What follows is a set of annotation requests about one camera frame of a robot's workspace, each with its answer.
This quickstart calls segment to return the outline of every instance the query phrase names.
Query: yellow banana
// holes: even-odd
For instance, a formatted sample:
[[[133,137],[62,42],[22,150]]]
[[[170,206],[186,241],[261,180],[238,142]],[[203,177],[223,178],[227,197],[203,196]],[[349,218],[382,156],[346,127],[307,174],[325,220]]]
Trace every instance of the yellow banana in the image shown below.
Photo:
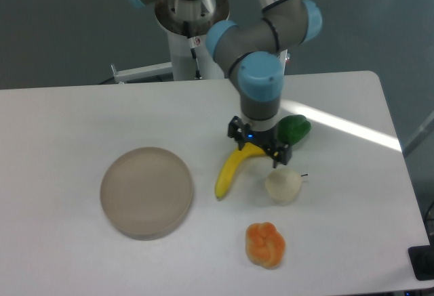
[[[214,187],[217,199],[221,200],[229,191],[233,176],[235,175],[238,166],[246,158],[252,156],[265,156],[265,152],[261,148],[249,142],[245,144],[242,150],[238,150],[237,148],[232,152],[220,170],[220,174],[218,174],[216,186]]]

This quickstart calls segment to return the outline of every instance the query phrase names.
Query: orange pepper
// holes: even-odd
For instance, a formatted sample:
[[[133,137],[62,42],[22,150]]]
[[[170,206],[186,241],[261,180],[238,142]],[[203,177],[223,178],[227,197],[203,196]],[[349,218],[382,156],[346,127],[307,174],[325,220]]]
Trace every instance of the orange pepper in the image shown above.
[[[245,232],[245,252],[254,264],[271,269],[282,260],[285,240],[272,223],[255,223]]]

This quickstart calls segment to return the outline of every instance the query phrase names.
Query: beige plate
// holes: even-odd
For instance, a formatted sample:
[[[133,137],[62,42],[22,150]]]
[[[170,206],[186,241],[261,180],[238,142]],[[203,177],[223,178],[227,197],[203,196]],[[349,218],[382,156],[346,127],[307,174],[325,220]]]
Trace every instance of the beige plate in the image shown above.
[[[154,147],[119,157],[101,183],[101,205],[118,230],[133,238],[158,238],[184,217],[193,181],[175,154]]]

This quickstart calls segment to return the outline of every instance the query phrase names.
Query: gray floor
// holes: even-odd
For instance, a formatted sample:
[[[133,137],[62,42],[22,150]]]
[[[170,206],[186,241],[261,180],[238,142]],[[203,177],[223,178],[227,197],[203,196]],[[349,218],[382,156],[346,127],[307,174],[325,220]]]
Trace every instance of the gray floor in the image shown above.
[[[229,0],[257,21],[257,0]],[[315,0],[318,38],[291,50],[287,74],[372,70],[405,144],[434,110],[434,0]],[[153,7],[127,0],[0,0],[0,89],[93,85],[118,70],[167,62]],[[407,158],[421,211],[434,200],[434,135]]]

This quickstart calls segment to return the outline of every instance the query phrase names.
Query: plastic fruit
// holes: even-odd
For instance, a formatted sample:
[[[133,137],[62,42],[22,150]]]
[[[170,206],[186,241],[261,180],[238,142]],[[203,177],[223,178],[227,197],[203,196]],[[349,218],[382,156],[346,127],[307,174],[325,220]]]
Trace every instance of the plastic fruit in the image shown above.
[[[223,198],[229,191],[238,166],[240,166],[245,159],[253,156],[265,156],[265,152],[249,142],[245,144],[242,150],[238,150],[237,148],[232,152],[220,170],[216,185],[214,186],[214,192],[218,199]]]
[[[311,123],[304,115],[288,115],[279,121],[277,139],[291,146],[298,143],[311,130]]]
[[[254,264],[271,269],[282,260],[285,240],[272,223],[252,224],[245,232],[245,252]]]
[[[301,184],[301,175],[287,167],[272,171],[265,179],[265,188],[271,198],[278,201],[293,201],[300,192]]]

